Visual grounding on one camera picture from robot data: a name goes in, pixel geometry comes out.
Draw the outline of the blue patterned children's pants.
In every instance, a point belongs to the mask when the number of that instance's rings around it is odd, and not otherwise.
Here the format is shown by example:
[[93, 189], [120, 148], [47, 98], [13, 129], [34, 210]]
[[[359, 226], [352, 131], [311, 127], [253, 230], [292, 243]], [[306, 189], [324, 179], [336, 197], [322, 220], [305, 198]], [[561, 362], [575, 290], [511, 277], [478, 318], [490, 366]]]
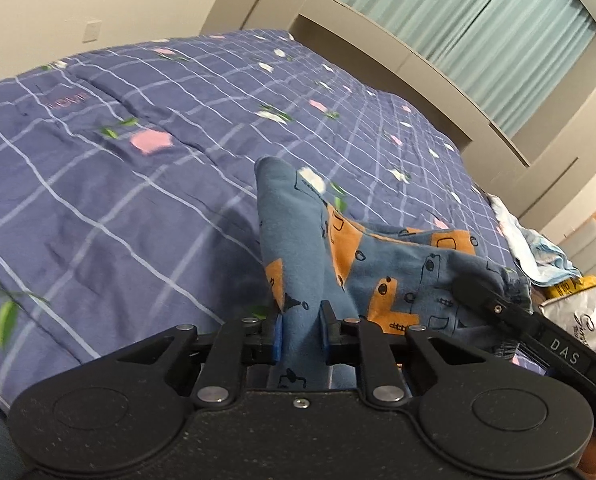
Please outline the blue patterned children's pants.
[[530, 307], [527, 279], [488, 257], [479, 236], [353, 220], [275, 157], [260, 159], [255, 177], [264, 271], [281, 312], [274, 387], [351, 387], [348, 367], [325, 363], [319, 320], [324, 301], [337, 318], [366, 318], [388, 335], [421, 325], [499, 358], [514, 356], [516, 341], [451, 294], [455, 278], [468, 274], [503, 299]]

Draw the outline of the white printed plastic bag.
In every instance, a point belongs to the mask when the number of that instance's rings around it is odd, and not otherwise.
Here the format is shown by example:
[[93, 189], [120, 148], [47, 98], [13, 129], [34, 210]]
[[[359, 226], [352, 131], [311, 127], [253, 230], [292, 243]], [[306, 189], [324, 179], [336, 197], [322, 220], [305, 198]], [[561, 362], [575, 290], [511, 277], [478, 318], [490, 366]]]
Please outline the white printed plastic bag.
[[596, 352], [596, 285], [540, 307], [541, 313]]

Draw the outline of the yellow packaged item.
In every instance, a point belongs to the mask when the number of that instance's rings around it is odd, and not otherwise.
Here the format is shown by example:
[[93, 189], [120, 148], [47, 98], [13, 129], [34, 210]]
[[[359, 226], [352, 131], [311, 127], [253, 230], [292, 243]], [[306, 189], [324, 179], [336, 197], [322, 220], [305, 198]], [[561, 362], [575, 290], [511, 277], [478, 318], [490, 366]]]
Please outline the yellow packaged item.
[[560, 298], [594, 286], [596, 286], [596, 276], [594, 275], [580, 276], [580, 278], [573, 276], [572, 278], [566, 278], [566, 280], [546, 287], [544, 293], [548, 299]]

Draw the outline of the light blue white cloth pile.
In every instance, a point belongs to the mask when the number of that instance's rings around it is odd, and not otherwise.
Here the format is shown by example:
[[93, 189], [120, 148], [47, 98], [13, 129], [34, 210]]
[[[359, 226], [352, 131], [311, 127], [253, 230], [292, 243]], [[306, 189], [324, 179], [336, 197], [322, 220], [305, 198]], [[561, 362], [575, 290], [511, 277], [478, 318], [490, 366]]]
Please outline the light blue white cloth pile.
[[560, 246], [522, 226], [498, 196], [488, 194], [487, 198], [517, 266], [533, 285], [550, 287], [582, 277]]

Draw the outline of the purple plaid floral bedspread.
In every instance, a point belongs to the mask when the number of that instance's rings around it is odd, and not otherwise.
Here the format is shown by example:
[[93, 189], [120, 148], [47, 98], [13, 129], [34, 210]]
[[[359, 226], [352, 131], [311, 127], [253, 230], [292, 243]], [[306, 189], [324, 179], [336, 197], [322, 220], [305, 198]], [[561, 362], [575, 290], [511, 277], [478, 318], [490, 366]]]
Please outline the purple plaid floral bedspread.
[[34, 382], [267, 298], [255, 163], [357, 221], [467, 230], [513, 264], [460, 150], [283, 30], [80, 53], [0, 81], [0, 408]]

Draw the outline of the teal pleated curtain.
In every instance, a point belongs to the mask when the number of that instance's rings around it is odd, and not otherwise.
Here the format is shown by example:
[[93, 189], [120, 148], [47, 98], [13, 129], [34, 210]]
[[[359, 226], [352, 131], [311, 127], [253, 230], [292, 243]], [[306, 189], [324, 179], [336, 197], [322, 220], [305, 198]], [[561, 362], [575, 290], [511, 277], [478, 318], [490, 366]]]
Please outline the teal pleated curtain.
[[339, 0], [440, 70], [514, 136], [596, 35], [580, 0]]

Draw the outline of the white wall socket plate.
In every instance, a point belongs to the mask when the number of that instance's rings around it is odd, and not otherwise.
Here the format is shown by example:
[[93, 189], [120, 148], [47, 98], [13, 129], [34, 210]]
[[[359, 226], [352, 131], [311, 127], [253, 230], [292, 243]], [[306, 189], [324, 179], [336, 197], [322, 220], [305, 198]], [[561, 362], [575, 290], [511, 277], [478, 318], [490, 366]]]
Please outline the white wall socket plate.
[[90, 42], [95, 42], [99, 39], [101, 25], [102, 21], [100, 20], [89, 21], [85, 24], [82, 39], [83, 44], [89, 44]]

